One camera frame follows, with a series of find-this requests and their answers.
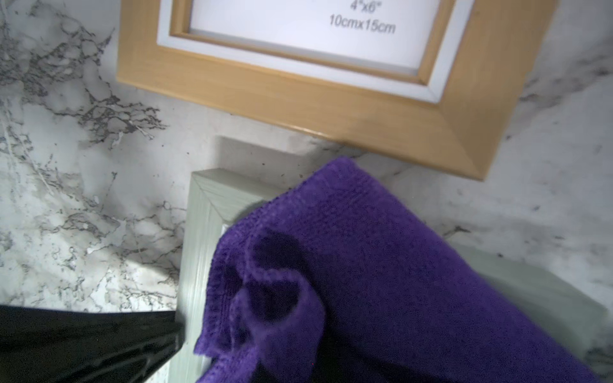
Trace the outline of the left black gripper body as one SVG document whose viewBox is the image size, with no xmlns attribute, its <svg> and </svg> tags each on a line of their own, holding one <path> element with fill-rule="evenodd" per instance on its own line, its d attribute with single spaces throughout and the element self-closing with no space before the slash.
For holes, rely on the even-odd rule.
<svg viewBox="0 0 613 383">
<path fill-rule="evenodd" d="M 185 342 L 173 311 L 1 307 L 3 382 L 145 382 Z"/>
</svg>

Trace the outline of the grey green picture frame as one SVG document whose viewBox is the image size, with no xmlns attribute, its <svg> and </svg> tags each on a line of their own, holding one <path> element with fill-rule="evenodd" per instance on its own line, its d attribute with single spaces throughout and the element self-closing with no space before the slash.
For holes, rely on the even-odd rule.
<svg viewBox="0 0 613 383">
<path fill-rule="evenodd" d="M 196 355 L 194 348 L 201 334 L 208 275 L 220 237 L 236 221 L 282 192 L 223 169 L 192 174 L 177 294 L 177 321 L 185 326 L 185 343 L 169 362 L 170 382 L 195 382 L 210 366 L 209 359 Z M 587 357 L 611 318 L 605 306 L 549 271 L 461 244 L 453 244 L 453 248 L 481 277 L 581 359 Z"/>
</svg>

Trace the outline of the purple cloth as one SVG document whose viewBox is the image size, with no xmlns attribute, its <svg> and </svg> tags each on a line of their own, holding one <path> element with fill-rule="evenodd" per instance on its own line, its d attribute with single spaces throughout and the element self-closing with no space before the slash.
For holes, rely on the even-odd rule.
<svg viewBox="0 0 613 383">
<path fill-rule="evenodd" d="M 594 382 L 438 234 L 341 157 L 221 237 L 204 382 Z"/>
</svg>

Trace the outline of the light wooden picture frame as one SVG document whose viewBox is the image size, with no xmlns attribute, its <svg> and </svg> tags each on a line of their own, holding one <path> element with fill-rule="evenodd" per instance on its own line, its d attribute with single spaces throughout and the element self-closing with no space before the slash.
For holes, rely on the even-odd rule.
<svg viewBox="0 0 613 383">
<path fill-rule="evenodd" d="M 182 101 L 276 124 L 474 180 L 484 180 L 533 68 L 554 1 L 445 2 L 434 30 L 458 43 L 449 75 L 431 57 L 415 95 L 241 63 L 234 50 L 193 49 L 189 2 L 121 4 L 117 79 Z"/>
</svg>

